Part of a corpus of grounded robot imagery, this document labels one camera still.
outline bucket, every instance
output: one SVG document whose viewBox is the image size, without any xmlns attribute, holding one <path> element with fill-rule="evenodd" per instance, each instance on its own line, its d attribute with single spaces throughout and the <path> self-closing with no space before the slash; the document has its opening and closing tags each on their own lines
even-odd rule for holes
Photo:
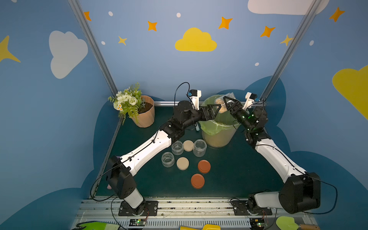
<svg viewBox="0 0 368 230">
<path fill-rule="evenodd" d="M 202 106 L 214 104 L 214 100 L 222 95 L 213 95 L 207 98 Z M 206 143 L 215 148 L 224 147 L 233 138 L 240 124 L 229 111 L 218 113 L 214 120 L 199 121 L 202 137 Z"/>
</svg>

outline orange jar lid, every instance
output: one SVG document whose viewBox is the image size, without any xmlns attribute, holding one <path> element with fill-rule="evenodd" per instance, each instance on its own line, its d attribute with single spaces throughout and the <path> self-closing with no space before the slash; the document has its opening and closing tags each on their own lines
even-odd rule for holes
<svg viewBox="0 0 368 230">
<path fill-rule="evenodd" d="M 208 173 L 211 169 L 211 164 L 206 161 L 206 160 L 201 160 L 199 163 L 198 163 L 198 170 L 201 172 L 201 173 Z"/>
<path fill-rule="evenodd" d="M 205 185 L 205 178 L 200 174 L 194 174 L 190 180 L 192 183 L 193 188 L 200 189 Z"/>
</svg>

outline beige jar lid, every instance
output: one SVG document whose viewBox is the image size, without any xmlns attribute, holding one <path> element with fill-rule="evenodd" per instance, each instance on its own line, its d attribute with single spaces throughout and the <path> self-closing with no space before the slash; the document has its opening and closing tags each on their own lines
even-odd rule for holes
<svg viewBox="0 0 368 230">
<path fill-rule="evenodd" d="M 185 170 L 188 168 L 189 166 L 189 161 L 187 158 L 179 158 L 177 161 L 176 161 L 176 166 L 178 167 L 178 169 L 180 170 Z"/>
<path fill-rule="evenodd" d="M 184 141 L 183 147 L 185 151 L 190 152 L 194 148 L 194 143 L 191 140 Z"/>
</svg>

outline black cable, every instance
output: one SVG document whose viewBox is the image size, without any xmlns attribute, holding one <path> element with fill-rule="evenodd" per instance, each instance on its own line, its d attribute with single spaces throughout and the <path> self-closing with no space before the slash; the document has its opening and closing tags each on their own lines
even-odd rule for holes
<svg viewBox="0 0 368 230">
<path fill-rule="evenodd" d="M 159 133 L 159 131 L 160 131 L 160 130 L 157 130 L 156 135 L 155 135 L 155 138 L 154 138 L 154 139 L 153 139 L 153 140 L 152 140 L 148 145 L 146 145 L 144 148 L 142 148 L 141 150 L 139 150 L 138 152 L 136 152 L 135 154 L 133 154 L 133 156 L 128 157 L 128 159 L 126 159 L 126 160 L 125 160 L 125 161 L 123 161 L 122 163 L 125 163 L 125 162 L 127 162 L 128 160 L 131 160 L 135 155 L 137 155 L 138 153 L 140 153 L 143 149 L 147 148 L 150 144 L 155 143 L 155 139 L 156 139 L 157 134 Z"/>
<path fill-rule="evenodd" d="M 131 156 L 131 157 L 128 157 L 128 159 L 126 159 L 125 161 L 123 161 L 123 162 L 121 162 L 121 164 L 123 164 L 123 163 L 125 163 L 125 162 L 127 162 L 128 160 L 131 160 L 132 159 L 132 157 L 134 157 L 135 155 L 137 155 L 139 152 L 141 152 L 143 149 L 145 149 L 145 148 L 147 148 L 151 143 L 154 143 L 155 142 L 155 139 L 156 139 L 156 137 L 157 137 L 157 134 L 158 134 L 158 132 L 159 132 L 159 130 L 157 130 L 157 132 L 156 132 L 156 135 L 155 135 L 155 138 L 148 144 L 148 145 L 146 145 L 144 148 L 142 148 L 141 150 L 139 150 L 138 152 L 136 152 L 133 156 Z M 113 197 L 113 195 L 111 195 L 110 197 L 108 197 L 108 198 L 106 198 L 106 199 L 103 199 L 103 200 L 96 200 L 93 196 L 92 196 L 92 189 L 93 189 L 93 186 L 95 185 L 95 183 L 103 176 L 103 175 L 105 175 L 108 171 L 110 171 L 110 170 L 113 170 L 114 168 L 116 168 L 117 166 L 120 166 L 121 164 L 118 164 L 118 165 L 116 165 L 116 166 L 114 166 L 114 167 L 112 167 L 112 168 L 110 168 L 109 170 L 107 170 L 106 172 L 104 172 L 101 176 L 99 176 L 96 180 L 95 180 L 95 182 L 92 184 L 92 186 L 91 186 L 91 189 L 90 189 L 90 191 L 89 191 L 89 195 L 91 196 L 91 198 L 92 198 L 92 200 L 94 200 L 94 201 L 105 201 L 105 200 L 108 200 L 108 199 L 110 199 L 111 197 Z"/>
<path fill-rule="evenodd" d="M 185 83 L 187 83 L 187 84 L 188 84 L 187 98 L 189 99 L 189 101 L 192 103 L 192 105 L 193 105 L 193 107 L 194 107 L 194 104 L 193 104 L 192 100 L 190 99 L 190 97 L 189 97 L 189 95 L 188 95 L 189 90 L 190 90 L 190 84 L 189 84 L 189 82 L 183 82 L 183 83 L 181 83 L 181 84 L 176 88 L 176 90 L 175 90 L 175 94 L 174 94 L 174 107 L 175 107 L 175 101 L 176 101 L 176 92 L 178 91 L 179 87 L 180 87 L 182 84 L 185 84 Z"/>
<path fill-rule="evenodd" d="M 260 105 L 263 104 L 263 108 L 265 107 L 265 102 L 262 103 L 255 103 L 255 104 L 251 104 L 250 106 L 248 106 L 245 110 L 247 110 L 249 107 L 253 106 L 253 105 Z"/>
<path fill-rule="evenodd" d="M 329 186 L 332 186 L 332 187 L 334 187 L 334 189 L 335 189 L 335 191 L 336 191 L 335 202 L 334 202 L 334 204 L 333 204 L 333 207 L 332 207 L 329 211 L 327 211 L 327 212 L 322 212 L 322 213 L 314 213 L 314 212 L 304 212 L 304 213 L 308 213 L 308 214 L 315 214 L 315 215 L 322 215 L 322 214 L 327 214 L 327 213 L 332 212 L 332 211 L 335 209 L 335 207 L 336 207 L 336 203 L 337 203 L 337 188 L 336 188 L 335 186 L 333 186 L 332 184 L 329 184 L 329 183 L 327 183 L 327 182 L 321 181 L 320 179 L 317 179 L 317 178 L 311 177 L 311 176 L 309 176 L 309 175 L 307 175 L 307 174 L 304 174 L 304 173 L 302 173 L 302 174 L 303 174 L 303 175 L 305 175 L 305 176 L 307 176 L 307 177 L 310 177 L 310 178 L 312 178 L 312 179 L 318 180 L 318 181 L 320 181 L 320 182 L 322 182 L 322 183 L 324 183 L 324 184 L 327 184 L 327 185 L 329 185 Z"/>
<path fill-rule="evenodd" d="M 124 229 L 124 230 L 127 230 L 126 228 L 124 228 L 123 226 L 121 226 L 120 224 L 119 224 L 119 222 L 116 220 L 116 218 L 115 218 L 115 216 L 114 216 L 114 213 L 113 213 L 113 202 L 114 202 L 114 200 L 116 199 L 117 197 L 115 197 L 112 201 L 111 201 L 111 215 L 113 215 L 113 218 L 114 218 L 114 220 L 116 221 L 116 223 L 122 228 L 122 229 Z"/>
<path fill-rule="evenodd" d="M 256 145 L 256 146 L 261 146 L 261 145 L 266 145 L 266 146 L 270 146 L 270 147 L 272 147 L 272 148 L 274 148 L 274 149 L 276 149 L 276 147 L 275 146 L 272 146 L 272 145 L 267 145 L 267 144 L 260 144 L 260 145 Z M 277 151 L 279 151 L 280 153 L 281 153 L 281 155 L 283 155 L 284 157 L 285 157 L 285 159 L 291 164 L 291 166 L 293 166 L 293 167 L 295 167 L 290 161 L 289 161 L 289 159 L 280 151 L 280 150 L 278 150 L 278 149 L 276 149 Z"/>
<path fill-rule="evenodd" d="M 281 153 L 281 155 L 283 155 L 284 157 L 285 157 L 285 159 L 291 164 L 291 166 L 293 167 L 293 168 L 295 168 L 295 166 L 289 161 L 289 159 L 280 151 L 280 150 L 278 150 L 277 148 L 275 148 L 274 146 L 272 146 L 272 145 L 267 145 L 267 146 L 270 146 L 270 147 L 272 147 L 272 148 L 274 148 L 274 149 L 276 149 L 277 151 L 279 151 L 280 153 Z M 324 182 L 324 181 L 321 181 L 320 179 L 317 179 L 317 178 L 314 178 L 314 177 L 311 177 L 311 176 L 309 176 L 309 175 L 307 175 L 307 174 L 305 174 L 305 173 L 302 173 L 301 171 L 299 171 L 297 168 L 295 168 L 298 172 L 300 172 L 301 174 L 303 174 L 303 175 L 305 175 L 305 176 L 307 176 L 307 177 L 310 177 L 310 178 L 312 178 L 312 179 L 315 179 L 315 180 L 318 180 L 318 181 L 320 181 L 320 182 L 322 182 L 322 183 L 324 183 L 324 184 L 327 184 L 327 185 L 329 185 L 329 186 L 332 186 L 332 187 L 334 187 L 334 189 L 335 189 L 335 191 L 336 191 L 336 197 L 335 197 L 335 203 L 333 204 L 333 207 L 329 210 L 329 211 L 327 211 L 327 212 L 322 212 L 322 213 L 313 213 L 313 212 L 304 212 L 304 213 L 308 213 L 308 214 L 316 214 L 316 215 L 322 215 L 322 214 L 327 214 L 327 213 L 330 213 L 330 212 L 332 212 L 334 209 L 335 209 L 335 207 L 336 207 L 336 203 L 337 203 L 337 195 L 338 195 L 338 192 L 337 192 L 337 188 L 335 187 L 335 186 L 333 186 L 332 184 L 329 184 L 329 183 L 327 183 L 327 182 Z"/>
<path fill-rule="evenodd" d="M 112 167 L 112 168 L 110 168 L 109 170 L 107 170 L 106 172 L 104 172 L 101 176 L 99 176 L 96 180 L 95 180 L 95 182 L 92 184 L 92 186 L 91 186 L 91 189 L 90 189 L 90 191 L 89 191 L 89 195 L 91 196 L 91 198 L 92 198 L 92 200 L 94 200 L 94 201 L 105 201 L 105 200 L 107 200 L 107 199 L 110 199 L 111 197 L 113 197 L 113 195 L 115 195 L 115 194 L 113 194 L 112 196 L 110 196 L 109 198 L 106 198 L 106 199 L 103 199 L 103 200 L 96 200 L 93 196 L 92 196 L 92 189 L 93 189 L 93 186 L 95 185 L 95 183 L 103 176 L 103 175 L 105 175 L 108 171 L 110 171 L 110 170 L 113 170 L 114 168 L 116 168 L 117 166 L 120 166 L 120 164 L 117 164 L 116 166 L 114 166 L 114 167 Z"/>
<path fill-rule="evenodd" d="M 276 216 L 277 216 L 277 209 L 276 209 L 276 212 L 275 212 L 275 218 L 273 219 L 273 222 L 272 222 L 272 224 L 269 226 L 269 227 L 267 227 L 266 229 L 270 229 L 271 227 L 272 227 L 272 225 L 275 223 L 275 221 L 276 221 Z"/>
</svg>

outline soil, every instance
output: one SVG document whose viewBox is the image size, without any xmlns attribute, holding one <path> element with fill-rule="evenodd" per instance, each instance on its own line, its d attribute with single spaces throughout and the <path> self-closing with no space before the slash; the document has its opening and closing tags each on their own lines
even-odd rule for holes
<svg viewBox="0 0 368 230">
<path fill-rule="evenodd" d="M 144 108 L 139 109 L 139 110 L 138 110 L 138 113 L 139 113 L 139 114 L 141 114 L 141 113 L 145 113 L 145 112 L 147 112 L 148 110 L 150 110 L 150 109 L 152 108 L 152 106 L 153 106 L 152 104 L 150 104 L 150 103 L 146 102 L 146 104 L 145 104 Z"/>
</svg>

